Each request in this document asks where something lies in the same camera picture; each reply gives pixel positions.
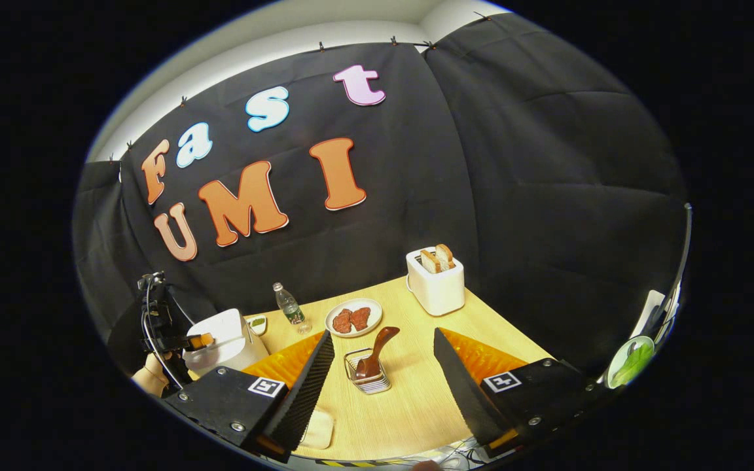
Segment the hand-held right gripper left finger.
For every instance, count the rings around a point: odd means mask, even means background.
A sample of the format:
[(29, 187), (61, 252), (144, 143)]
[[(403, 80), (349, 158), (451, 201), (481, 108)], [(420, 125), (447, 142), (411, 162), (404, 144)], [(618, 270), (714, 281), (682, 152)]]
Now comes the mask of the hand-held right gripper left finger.
[(217, 367), (166, 402), (245, 452), (287, 462), (306, 431), (333, 359), (331, 334), (324, 330), (243, 370)]

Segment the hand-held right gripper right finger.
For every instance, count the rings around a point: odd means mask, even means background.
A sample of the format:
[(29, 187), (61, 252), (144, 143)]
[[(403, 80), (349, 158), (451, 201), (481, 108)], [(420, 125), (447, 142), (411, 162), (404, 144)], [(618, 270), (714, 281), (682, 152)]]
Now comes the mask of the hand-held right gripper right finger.
[(535, 446), (614, 397), (553, 358), (526, 362), (449, 329), (436, 328), (433, 347), (465, 423), (491, 457)]

